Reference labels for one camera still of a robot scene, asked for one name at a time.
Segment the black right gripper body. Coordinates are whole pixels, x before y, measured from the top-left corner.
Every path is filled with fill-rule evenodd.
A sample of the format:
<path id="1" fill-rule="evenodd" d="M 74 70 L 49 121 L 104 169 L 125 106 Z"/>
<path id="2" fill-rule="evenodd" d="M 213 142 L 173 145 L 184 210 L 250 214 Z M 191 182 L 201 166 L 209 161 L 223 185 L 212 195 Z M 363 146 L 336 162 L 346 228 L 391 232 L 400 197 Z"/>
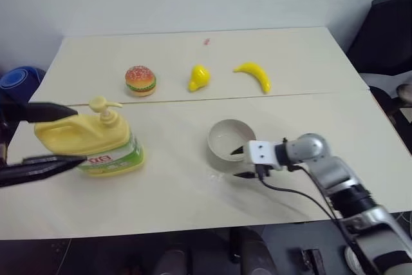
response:
<path id="1" fill-rule="evenodd" d="M 255 171 L 259 179 L 264 179 L 265 177 L 270 176 L 271 170 L 272 170 L 272 166 L 269 166 L 269 165 L 265 165 L 265 164 L 255 165 Z"/>

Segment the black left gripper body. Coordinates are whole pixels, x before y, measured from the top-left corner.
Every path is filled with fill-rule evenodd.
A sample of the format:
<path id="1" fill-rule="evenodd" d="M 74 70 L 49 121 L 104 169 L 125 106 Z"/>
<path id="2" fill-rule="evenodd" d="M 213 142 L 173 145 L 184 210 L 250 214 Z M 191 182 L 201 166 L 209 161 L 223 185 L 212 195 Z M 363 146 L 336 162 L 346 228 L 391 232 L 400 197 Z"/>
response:
<path id="1" fill-rule="evenodd" d="M 5 121 L 1 121 L 0 127 L 0 163 L 1 167 L 6 165 L 7 149 L 8 149 L 8 124 Z"/>

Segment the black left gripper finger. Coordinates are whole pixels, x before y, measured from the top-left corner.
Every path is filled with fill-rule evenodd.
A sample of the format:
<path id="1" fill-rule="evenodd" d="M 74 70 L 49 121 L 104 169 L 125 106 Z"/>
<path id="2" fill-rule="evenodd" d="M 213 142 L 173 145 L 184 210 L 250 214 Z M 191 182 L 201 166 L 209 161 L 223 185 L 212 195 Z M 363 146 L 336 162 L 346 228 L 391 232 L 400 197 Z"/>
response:
<path id="1" fill-rule="evenodd" d="M 4 124 L 53 122 L 74 115 L 78 115 L 76 110 L 52 102 L 1 104 L 1 123 Z"/>
<path id="2" fill-rule="evenodd" d="M 1 168 L 1 188 L 44 180 L 73 169 L 86 160 L 86 156 L 71 155 L 45 155 L 25 158 L 19 164 Z"/>

